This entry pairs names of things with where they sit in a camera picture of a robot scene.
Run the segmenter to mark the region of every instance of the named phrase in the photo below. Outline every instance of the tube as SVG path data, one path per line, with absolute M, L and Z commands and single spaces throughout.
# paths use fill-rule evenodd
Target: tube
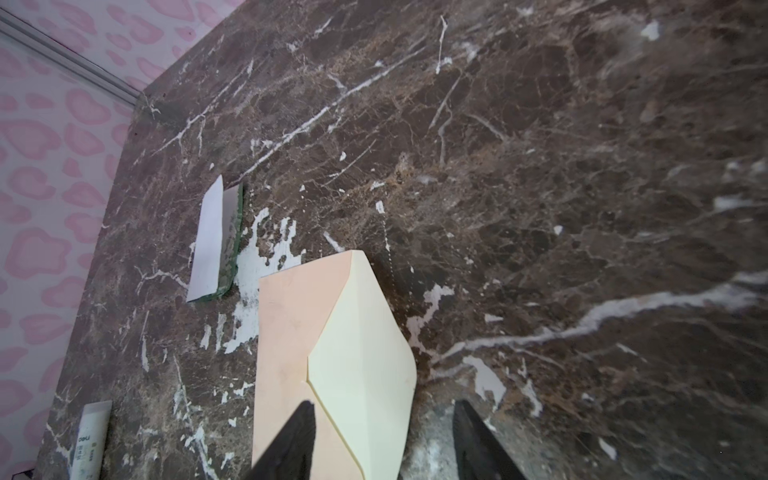
M 83 408 L 70 480 L 98 480 L 111 410 L 111 400 L 89 403 Z

